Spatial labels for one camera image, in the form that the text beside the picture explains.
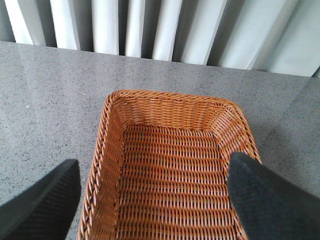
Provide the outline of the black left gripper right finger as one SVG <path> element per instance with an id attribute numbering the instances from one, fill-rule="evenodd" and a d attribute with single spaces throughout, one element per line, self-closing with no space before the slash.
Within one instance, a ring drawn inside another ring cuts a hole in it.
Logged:
<path id="1" fill-rule="evenodd" d="M 320 199 L 243 152 L 231 154 L 231 203 L 250 240 L 318 240 Z"/>

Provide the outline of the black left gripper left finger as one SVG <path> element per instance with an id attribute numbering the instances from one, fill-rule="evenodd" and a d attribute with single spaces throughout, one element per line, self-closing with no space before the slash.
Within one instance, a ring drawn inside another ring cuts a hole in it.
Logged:
<path id="1" fill-rule="evenodd" d="M 0 207 L 2 240 L 64 240 L 81 197 L 77 159 L 66 159 Z"/>

